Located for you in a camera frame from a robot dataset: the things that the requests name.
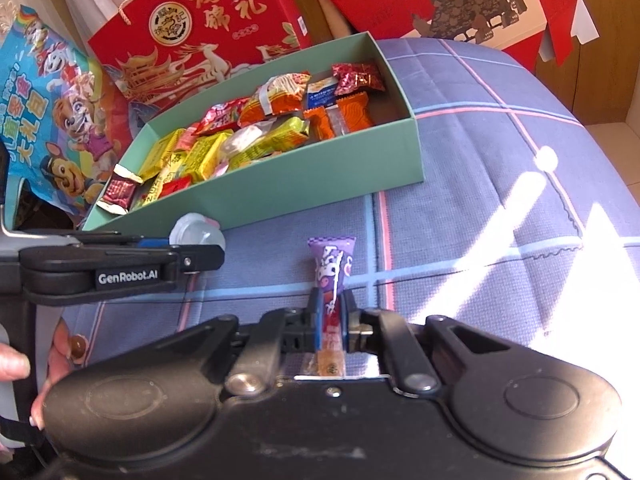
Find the red cardboard box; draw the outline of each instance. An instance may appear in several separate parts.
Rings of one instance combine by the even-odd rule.
[[[89,40],[143,120],[311,45],[293,0],[133,0]]]

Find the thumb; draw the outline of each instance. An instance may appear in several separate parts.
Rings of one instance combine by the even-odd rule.
[[[31,373],[31,364],[26,355],[10,346],[0,344],[0,381],[25,379]]]

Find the hand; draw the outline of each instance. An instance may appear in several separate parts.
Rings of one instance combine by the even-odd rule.
[[[44,427],[42,419],[42,403],[44,398],[60,379],[71,371],[69,356],[71,346],[69,345],[69,330],[66,323],[60,320],[53,335],[53,342],[49,350],[49,372],[47,380],[42,387],[42,391],[31,405],[32,424],[40,429]],[[27,356],[15,351],[8,345],[0,344],[0,381],[16,381],[29,377],[31,364]]]

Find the green box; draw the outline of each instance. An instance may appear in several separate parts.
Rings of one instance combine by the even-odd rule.
[[[275,75],[331,69],[333,63],[374,59],[387,92],[369,111],[377,126],[267,158],[139,208],[113,216],[94,207],[85,230],[165,237],[185,213],[198,212],[223,229],[339,202],[424,180],[418,128],[406,96],[368,33],[323,43],[215,85],[146,124],[120,161],[134,173],[156,140],[199,121],[213,104],[252,94]]]

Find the blue snack package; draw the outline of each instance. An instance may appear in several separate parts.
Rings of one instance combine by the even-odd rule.
[[[100,64],[22,6],[0,48],[0,131],[9,173],[79,222],[138,131]]]
[[[338,80],[328,77],[316,83],[309,83],[306,88],[306,109],[335,105],[335,91],[338,88]]]

